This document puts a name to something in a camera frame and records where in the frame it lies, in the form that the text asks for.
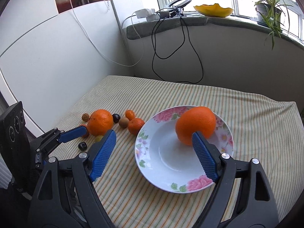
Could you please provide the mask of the dark cherry tomato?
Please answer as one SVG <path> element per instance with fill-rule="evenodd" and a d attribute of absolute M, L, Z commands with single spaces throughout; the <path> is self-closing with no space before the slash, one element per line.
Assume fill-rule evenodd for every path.
<path fill-rule="evenodd" d="M 78 144 L 78 149 L 79 149 L 80 151 L 86 151 L 86 150 L 87 150 L 87 143 L 86 143 L 86 142 L 80 142 L 80 143 Z"/>

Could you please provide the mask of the brown kiwi-like fruit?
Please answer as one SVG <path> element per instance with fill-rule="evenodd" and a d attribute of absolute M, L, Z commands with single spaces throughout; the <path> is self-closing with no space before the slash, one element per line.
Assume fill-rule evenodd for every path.
<path fill-rule="evenodd" d="M 84 114 L 82 114 L 81 119 L 86 123 L 89 121 L 90 116 L 88 113 L 84 113 Z"/>

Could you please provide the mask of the large dimpled orange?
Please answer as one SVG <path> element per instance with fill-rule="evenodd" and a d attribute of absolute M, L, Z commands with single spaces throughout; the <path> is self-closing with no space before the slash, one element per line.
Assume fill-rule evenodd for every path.
<path fill-rule="evenodd" d="M 93 136 L 104 136 L 113 127 L 114 121 L 112 114 L 104 109 L 94 111 L 87 123 L 87 129 Z"/>

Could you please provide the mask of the floral white plate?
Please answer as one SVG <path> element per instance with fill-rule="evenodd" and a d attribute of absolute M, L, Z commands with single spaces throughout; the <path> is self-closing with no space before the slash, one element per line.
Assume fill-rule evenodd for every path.
<path fill-rule="evenodd" d="M 191 146 L 177 137 L 179 117 L 191 109 L 180 105 L 150 118 L 135 140 L 135 160 L 142 175 L 155 187 L 177 194 L 189 194 L 210 187 L 213 182 Z"/>

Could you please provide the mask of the large smooth orange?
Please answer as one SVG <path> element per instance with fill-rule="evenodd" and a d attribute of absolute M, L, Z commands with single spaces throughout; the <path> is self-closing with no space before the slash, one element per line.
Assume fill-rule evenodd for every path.
<path fill-rule="evenodd" d="M 192 146 L 192 134 L 199 131 L 208 139 L 216 128 L 216 116 L 208 107 L 194 107 L 180 116 L 175 125 L 178 139 Z"/>

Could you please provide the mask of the yellow green fruit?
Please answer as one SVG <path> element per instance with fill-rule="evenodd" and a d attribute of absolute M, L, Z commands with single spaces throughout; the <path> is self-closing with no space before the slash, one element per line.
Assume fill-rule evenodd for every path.
<path fill-rule="evenodd" d="M 98 135 L 95 137 L 95 142 L 100 142 L 102 140 L 103 136 L 102 135 Z"/>

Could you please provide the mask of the brown longan fruit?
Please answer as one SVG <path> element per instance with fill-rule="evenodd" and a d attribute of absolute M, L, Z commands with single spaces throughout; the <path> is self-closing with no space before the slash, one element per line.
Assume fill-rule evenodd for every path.
<path fill-rule="evenodd" d="M 119 126 L 123 129 L 125 129 L 128 127 L 129 122 L 130 122 L 130 120 L 127 117 L 122 117 L 119 120 Z"/>

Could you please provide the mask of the dark plum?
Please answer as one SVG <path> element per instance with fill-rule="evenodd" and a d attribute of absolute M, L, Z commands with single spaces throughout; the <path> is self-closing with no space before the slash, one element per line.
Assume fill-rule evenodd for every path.
<path fill-rule="evenodd" d="M 112 114 L 112 117 L 113 117 L 113 122 L 115 124 L 119 123 L 119 121 L 121 119 L 121 116 L 119 114 L 114 113 L 114 114 Z"/>

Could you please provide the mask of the small orange tomato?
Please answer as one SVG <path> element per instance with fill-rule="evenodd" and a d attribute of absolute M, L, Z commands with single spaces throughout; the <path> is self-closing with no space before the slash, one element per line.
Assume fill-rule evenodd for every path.
<path fill-rule="evenodd" d="M 125 117 L 128 118 L 129 120 L 133 120 L 136 118 L 136 115 L 133 112 L 133 110 L 126 110 Z"/>

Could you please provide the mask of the striped tablecloth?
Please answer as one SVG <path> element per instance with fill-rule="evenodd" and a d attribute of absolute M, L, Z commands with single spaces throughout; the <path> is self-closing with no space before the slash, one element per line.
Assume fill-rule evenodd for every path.
<path fill-rule="evenodd" d="M 303 124 L 293 101 L 212 86 L 108 76 L 58 122 L 61 130 L 82 123 L 84 113 L 133 110 L 147 127 L 138 136 L 115 125 L 117 143 L 94 183 L 116 227 L 191 227 L 214 185 L 190 146 L 180 143 L 175 123 L 188 106 L 218 115 L 210 138 L 236 160 L 257 158 L 268 177 L 280 219 L 303 191 Z"/>

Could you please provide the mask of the white power strip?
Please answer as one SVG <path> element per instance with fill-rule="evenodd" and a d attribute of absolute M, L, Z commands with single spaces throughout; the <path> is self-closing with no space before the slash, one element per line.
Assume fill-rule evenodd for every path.
<path fill-rule="evenodd" d="M 160 19 L 160 15 L 155 12 L 155 9 L 141 9 L 135 12 L 138 19 L 146 19 L 146 21 L 155 21 Z"/>

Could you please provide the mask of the yellow bowl on sill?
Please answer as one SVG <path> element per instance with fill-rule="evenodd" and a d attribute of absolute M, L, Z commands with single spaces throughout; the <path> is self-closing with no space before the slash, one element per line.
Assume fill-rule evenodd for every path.
<path fill-rule="evenodd" d="M 223 8 L 221 7 L 218 3 L 215 3 L 213 5 L 200 5 L 200 6 L 194 6 L 194 9 L 207 17 L 220 17 L 220 18 L 225 18 L 227 16 L 230 16 L 233 14 L 233 9 L 232 8 Z"/>

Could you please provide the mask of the potted spider plant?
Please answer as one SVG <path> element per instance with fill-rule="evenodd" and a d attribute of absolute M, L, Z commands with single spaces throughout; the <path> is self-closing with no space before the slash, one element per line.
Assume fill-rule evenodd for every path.
<path fill-rule="evenodd" d="M 285 15 L 290 22 L 289 8 L 293 7 L 291 0 L 257 0 L 255 11 L 257 23 L 269 29 L 267 38 L 271 38 L 272 49 L 275 47 L 275 39 L 281 38 L 282 26 L 281 16 Z"/>

